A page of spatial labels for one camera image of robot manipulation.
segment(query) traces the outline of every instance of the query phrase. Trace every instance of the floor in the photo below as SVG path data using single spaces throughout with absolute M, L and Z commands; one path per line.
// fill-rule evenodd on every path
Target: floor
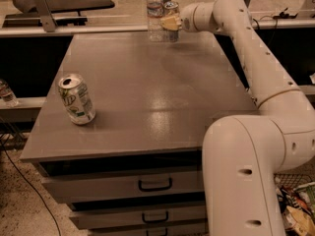
M 115 11 L 110 15 L 101 15 L 100 12 L 90 14 L 89 24 L 103 24 L 102 17 L 113 20 L 113 24 L 133 24 L 143 18 L 144 1 L 135 0 L 114 0 L 116 2 Z M 175 0 L 180 6 L 185 6 L 191 2 L 213 1 L 213 0 Z M 251 0 L 249 9 L 253 17 L 257 20 L 263 17 L 277 15 L 285 8 L 288 13 L 295 13 L 300 8 L 304 0 Z M 0 18 L 6 14 L 16 13 L 11 0 L 0 0 Z M 8 155 L 21 170 L 22 174 L 40 192 L 47 206 L 54 215 L 61 235 L 63 236 L 84 236 L 87 231 L 79 231 L 67 218 L 69 209 L 65 205 L 59 205 L 48 195 L 40 184 L 40 175 L 32 165 L 19 161 L 20 150 L 9 150 Z M 289 173 L 307 174 L 315 179 L 315 159 L 306 165 L 295 169 Z M 12 162 L 8 159 L 4 151 L 0 152 L 0 235 L 4 236 L 54 236 L 58 235 L 57 227 L 45 208 L 39 195 L 21 177 Z

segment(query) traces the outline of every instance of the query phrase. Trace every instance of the drawer cabinet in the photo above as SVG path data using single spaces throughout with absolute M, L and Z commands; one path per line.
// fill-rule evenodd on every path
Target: drawer cabinet
M 90 235 L 207 232 L 199 151 L 41 163 L 42 185 Z

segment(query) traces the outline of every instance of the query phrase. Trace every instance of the drawer handle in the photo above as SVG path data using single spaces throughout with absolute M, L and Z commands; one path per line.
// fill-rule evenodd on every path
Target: drawer handle
M 167 236 L 167 235 L 168 235 L 167 228 L 165 228 L 165 234 L 158 235 L 158 236 Z
M 154 224 L 154 223 L 162 223 L 168 221 L 168 211 L 165 213 L 165 218 L 163 219 L 157 219 L 157 220 L 146 220 L 146 215 L 142 213 L 142 221 L 146 224 Z
M 143 182 L 141 180 L 138 181 L 138 187 L 139 190 L 142 192 L 157 192 L 157 191 L 165 191 L 168 190 L 172 187 L 172 180 L 171 178 L 168 178 L 168 185 L 163 186 L 163 187 L 156 187 L 156 188 L 144 188 L 143 187 Z

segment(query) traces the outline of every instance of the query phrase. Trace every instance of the table top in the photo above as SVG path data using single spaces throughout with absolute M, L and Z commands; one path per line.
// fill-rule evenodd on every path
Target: table top
M 201 148 L 218 118 L 256 110 L 216 38 L 181 31 L 176 43 L 146 31 L 76 34 L 22 152 L 25 162 Z M 70 118 L 56 83 L 79 73 L 96 117 Z

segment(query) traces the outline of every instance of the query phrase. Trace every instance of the can label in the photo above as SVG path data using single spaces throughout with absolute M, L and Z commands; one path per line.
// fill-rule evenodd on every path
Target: can label
M 88 86 L 80 75 L 67 75 L 59 81 L 58 86 L 61 99 L 72 122 L 82 125 L 95 118 Z

